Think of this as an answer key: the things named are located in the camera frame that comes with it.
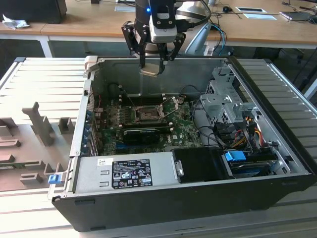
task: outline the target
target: blue tab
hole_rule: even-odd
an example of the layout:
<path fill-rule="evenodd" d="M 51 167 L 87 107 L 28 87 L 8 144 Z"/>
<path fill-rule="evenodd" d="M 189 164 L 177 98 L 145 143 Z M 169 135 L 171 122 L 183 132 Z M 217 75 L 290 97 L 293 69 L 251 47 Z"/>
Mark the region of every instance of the blue tab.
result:
<path fill-rule="evenodd" d="M 61 175 L 50 175 L 49 184 L 61 184 Z"/>
<path fill-rule="evenodd" d="M 230 150 L 224 154 L 227 161 L 244 161 L 247 160 L 243 151 L 241 150 Z"/>

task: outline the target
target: wooden table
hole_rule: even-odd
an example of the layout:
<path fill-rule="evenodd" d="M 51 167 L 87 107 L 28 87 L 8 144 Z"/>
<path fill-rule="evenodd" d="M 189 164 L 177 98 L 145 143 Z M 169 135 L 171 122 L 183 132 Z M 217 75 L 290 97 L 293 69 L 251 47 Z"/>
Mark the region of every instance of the wooden table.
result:
<path fill-rule="evenodd" d="M 242 18 L 239 19 L 236 14 L 222 14 L 219 22 L 222 30 L 227 33 L 229 45 L 283 48 L 315 48 L 317 45 L 317 26 L 308 22 L 291 22 L 279 15 L 281 11 L 293 11 L 291 7 L 282 5 L 281 0 L 221 0 L 221 2 L 228 3 L 236 13 L 240 13 L 236 6 L 262 8 L 277 19 L 247 19 L 242 14 L 239 14 Z M 299 6 L 314 6 L 313 3 L 305 1 L 292 0 L 291 3 L 298 10 L 301 10 Z M 222 11 L 222 8 L 222 5 L 217 5 L 212 11 Z M 216 17 L 212 17 L 212 21 L 217 23 Z M 210 33 L 208 37 L 208 40 L 218 39 L 218 32 Z"/>
<path fill-rule="evenodd" d="M 236 6 L 259 7 L 267 14 L 279 14 L 280 11 L 292 11 L 281 0 L 221 0 L 235 12 Z M 313 3 L 292 0 L 295 7 L 314 6 Z M 101 2 L 91 4 L 87 1 L 66 0 L 67 16 L 61 24 L 31 23 L 30 28 L 11 30 L 0 25 L 0 38 L 26 39 L 40 41 L 46 57 L 53 57 L 50 41 L 83 42 L 125 42 L 121 26 L 135 19 L 134 12 L 114 11 L 115 3 Z M 212 7 L 212 11 L 222 12 L 222 5 Z M 227 45 L 277 48 L 313 49 L 317 45 L 317 26 L 304 22 L 288 22 L 281 15 L 274 15 L 277 20 L 247 19 L 240 14 L 221 15 L 221 28 L 227 33 Z M 207 44 L 213 46 L 219 41 L 219 33 L 211 31 Z"/>

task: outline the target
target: black wire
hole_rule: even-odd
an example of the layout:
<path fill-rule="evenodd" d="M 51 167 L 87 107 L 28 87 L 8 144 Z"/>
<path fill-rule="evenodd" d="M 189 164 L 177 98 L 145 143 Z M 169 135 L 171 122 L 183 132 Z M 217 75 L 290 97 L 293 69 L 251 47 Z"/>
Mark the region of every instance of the black wire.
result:
<path fill-rule="evenodd" d="M 183 87 L 179 90 L 179 95 L 181 95 L 181 94 L 182 94 L 182 91 L 183 91 L 185 88 L 187 88 L 187 87 L 192 87 L 192 88 L 194 88 L 197 92 L 202 93 L 201 91 L 198 90 L 198 88 L 197 88 L 196 86 L 194 86 L 194 85 L 192 85 L 192 84 L 188 84 L 188 85 L 183 86 Z"/>
<path fill-rule="evenodd" d="M 211 11 L 210 11 L 210 8 L 208 7 L 208 5 L 205 3 L 204 0 L 200 0 L 200 2 L 202 3 L 202 5 L 204 5 L 206 11 L 208 12 L 208 16 L 206 16 L 204 19 L 198 21 L 198 22 L 195 22 L 195 23 L 192 23 L 192 27 L 194 28 L 195 26 L 199 26 L 205 22 L 208 22 L 208 20 L 210 19 L 211 17 Z"/>
<path fill-rule="evenodd" d="M 313 55 L 316 53 L 317 51 L 317 47 L 315 48 L 314 52 L 312 53 L 312 55 L 309 57 L 309 59 L 306 61 L 306 63 L 303 65 L 303 67 L 298 71 L 296 77 L 293 80 L 293 84 L 295 83 L 296 79 L 298 78 L 298 76 L 301 74 L 301 72 L 304 70 L 304 68 L 306 67 L 306 65 L 308 64 L 308 62 L 312 59 Z"/>
<path fill-rule="evenodd" d="M 211 135 L 213 135 L 213 132 L 210 133 L 208 136 L 211 136 Z M 209 143 L 209 137 L 208 137 L 208 145 L 210 145 L 210 143 Z"/>
<path fill-rule="evenodd" d="M 196 130 L 198 130 L 198 128 L 197 128 L 197 126 L 196 126 L 196 124 L 195 124 L 195 118 L 194 118 L 194 117 L 195 117 L 195 112 L 196 112 L 197 105 L 198 105 L 199 102 L 200 102 L 200 101 L 198 101 L 198 102 L 196 103 L 196 105 L 195 105 L 195 109 L 194 109 L 193 117 L 192 117 L 192 122 L 193 122 L 194 128 L 195 128 Z M 208 136 L 208 135 L 202 133 L 201 131 L 199 131 L 199 133 L 200 133 L 201 135 L 203 135 L 203 136 L 209 138 L 210 140 L 213 140 L 214 142 L 217 142 L 216 139 L 213 139 L 212 137 L 210 137 L 210 136 Z"/>

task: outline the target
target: power supply label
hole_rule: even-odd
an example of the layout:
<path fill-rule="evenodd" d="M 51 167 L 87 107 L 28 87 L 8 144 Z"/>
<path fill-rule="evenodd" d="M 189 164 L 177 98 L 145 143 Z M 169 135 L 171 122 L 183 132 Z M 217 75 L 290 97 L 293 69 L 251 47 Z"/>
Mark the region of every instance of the power supply label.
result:
<path fill-rule="evenodd" d="M 152 186 L 150 160 L 126 160 L 112 163 L 114 189 Z"/>

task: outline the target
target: metal sheet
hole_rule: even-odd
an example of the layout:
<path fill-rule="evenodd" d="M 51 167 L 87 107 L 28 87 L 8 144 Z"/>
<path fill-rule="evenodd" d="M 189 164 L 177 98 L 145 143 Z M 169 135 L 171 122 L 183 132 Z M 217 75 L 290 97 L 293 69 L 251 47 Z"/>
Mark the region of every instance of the metal sheet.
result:
<path fill-rule="evenodd" d="M 259 86 L 262 92 L 287 92 L 289 88 L 287 86 Z"/>
<path fill-rule="evenodd" d="M 272 105 L 276 104 L 300 104 L 301 100 L 298 98 L 267 98 Z"/>
<path fill-rule="evenodd" d="M 25 102 L 9 102 L 9 103 L 5 103 L 5 104 L 1 104 L 0 103 L 0 111 L 2 110 L 8 110 L 10 111 L 12 108 L 16 108 L 16 107 L 23 107 L 23 104 L 25 104 Z M 48 103 L 39 103 L 40 107 L 39 107 L 39 111 L 51 111 L 51 110 L 78 110 L 80 102 L 74 102 L 74 103 L 65 103 L 65 102 L 48 102 Z"/>
<path fill-rule="evenodd" d="M 256 80 L 258 86 L 285 86 L 285 83 L 281 80 Z"/>
<path fill-rule="evenodd" d="M 292 131 L 297 137 L 317 136 L 317 127 L 296 128 Z"/>
<path fill-rule="evenodd" d="M 83 76 L 83 70 L 18 71 L 15 76 Z"/>
<path fill-rule="evenodd" d="M 275 104 L 273 106 L 278 112 L 296 112 L 307 110 L 307 107 L 303 104 Z"/>
<path fill-rule="evenodd" d="M 317 127 L 317 119 L 286 120 L 285 122 L 290 128 Z"/>
<path fill-rule="evenodd" d="M 252 79 L 254 81 L 257 81 L 257 80 L 267 80 L 267 81 L 280 80 L 280 78 L 277 77 L 276 75 L 253 75 Z"/>
<path fill-rule="evenodd" d="M 23 65 L 84 65 L 83 60 L 26 60 Z"/>
<path fill-rule="evenodd" d="M 305 147 L 317 147 L 317 137 L 298 138 Z"/>
<path fill-rule="evenodd" d="M 313 119 L 316 118 L 311 112 L 281 112 L 283 119 Z"/>
<path fill-rule="evenodd" d="M 78 95 L 11 95 L 11 96 L 1 96 L 0 103 L 6 102 L 80 102 L 81 94 Z"/>
<path fill-rule="evenodd" d="M 35 71 L 48 71 L 48 70 L 85 70 L 83 64 L 80 65 L 22 65 L 20 70 L 35 70 Z"/>
<path fill-rule="evenodd" d="M 314 159 L 317 159 L 317 147 L 308 147 L 306 149 Z"/>
<path fill-rule="evenodd" d="M 84 82 L 10 82 L 6 88 L 83 88 L 83 86 Z"/>
<path fill-rule="evenodd" d="M 84 77 L 77 76 L 17 76 L 10 82 L 83 82 L 84 80 Z"/>
<path fill-rule="evenodd" d="M 253 77 L 253 75 L 271 75 L 271 72 L 267 70 L 247 70 L 247 73 Z"/>
<path fill-rule="evenodd" d="M 0 92 L 0 95 L 71 95 L 82 94 L 81 88 L 41 88 L 39 89 L 6 89 Z"/>

